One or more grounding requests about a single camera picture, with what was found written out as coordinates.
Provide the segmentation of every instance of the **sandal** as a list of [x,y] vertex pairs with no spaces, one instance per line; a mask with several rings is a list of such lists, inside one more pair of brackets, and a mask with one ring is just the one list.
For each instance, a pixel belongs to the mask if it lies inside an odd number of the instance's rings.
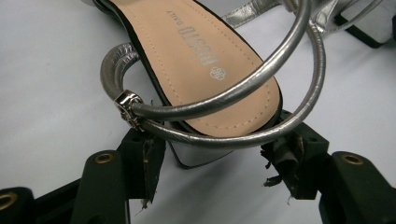
[[[324,49],[318,31],[309,24],[315,56],[311,88],[289,119],[262,131],[280,114],[281,94],[272,76],[304,34],[309,0],[299,0],[290,32],[265,62],[229,25],[195,1],[95,0],[95,4],[117,16],[132,40],[132,45],[107,54],[101,79],[122,116],[136,129],[200,148],[253,147],[292,130],[318,99]],[[139,59],[166,106],[144,105],[136,94],[123,91],[123,74]],[[175,129],[153,120],[180,122]]]

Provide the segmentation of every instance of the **tan insole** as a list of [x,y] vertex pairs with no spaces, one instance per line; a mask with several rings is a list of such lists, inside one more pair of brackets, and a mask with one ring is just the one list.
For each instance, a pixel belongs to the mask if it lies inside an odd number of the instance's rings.
[[[212,97],[262,64],[238,35],[192,0],[111,1],[134,27],[171,105]],[[186,122],[203,134],[241,136],[267,123],[278,104],[272,78],[237,104]]]

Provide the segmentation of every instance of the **white surface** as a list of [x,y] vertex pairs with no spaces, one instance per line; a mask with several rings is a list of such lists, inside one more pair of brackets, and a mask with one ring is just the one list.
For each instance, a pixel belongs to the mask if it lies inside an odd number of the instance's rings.
[[[220,14],[238,6],[206,2]],[[237,31],[265,58],[292,19],[278,7]],[[117,148],[126,134],[99,69],[106,53],[128,37],[81,1],[4,0],[0,21],[0,189],[24,186],[38,197],[79,178],[92,153]],[[369,158],[395,185],[395,42],[370,49],[340,33],[326,37],[325,46],[325,88],[306,122],[331,142],[330,152]],[[310,52],[305,39],[276,75],[288,110],[309,85]],[[149,80],[141,65],[132,70],[127,88],[148,102]],[[290,199],[288,205],[283,184],[262,187],[276,172],[265,170],[259,151],[237,151],[184,171],[167,150],[154,204],[135,216],[140,204],[134,202],[133,223],[320,223],[318,200]]]

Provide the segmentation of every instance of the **metal buckle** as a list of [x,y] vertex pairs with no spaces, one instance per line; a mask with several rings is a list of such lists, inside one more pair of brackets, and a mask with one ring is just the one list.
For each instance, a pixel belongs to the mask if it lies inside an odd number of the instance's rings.
[[143,104],[143,100],[140,96],[128,90],[123,91],[119,97],[114,100],[114,104],[121,112],[122,119],[124,119],[133,129],[143,132],[144,130],[140,127],[139,117],[132,111],[133,103]]

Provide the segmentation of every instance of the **brass grommet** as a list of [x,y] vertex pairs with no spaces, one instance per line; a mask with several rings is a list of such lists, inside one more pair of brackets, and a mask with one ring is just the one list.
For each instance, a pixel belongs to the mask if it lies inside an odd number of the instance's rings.
[[113,154],[111,153],[103,153],[100,154],[99,156],[95,157],[95,162],[98,164],[104,164],[111,162],[114,159]]
[[18,199],[18,194],[9,192],[0,195],[0,211],[10,207]]
[[353,155],[343,155],[342,156],[343,160],[346,161],[347,163],[354,164],[354,165],[362,165],[363,160],[359,157],[353,156]]

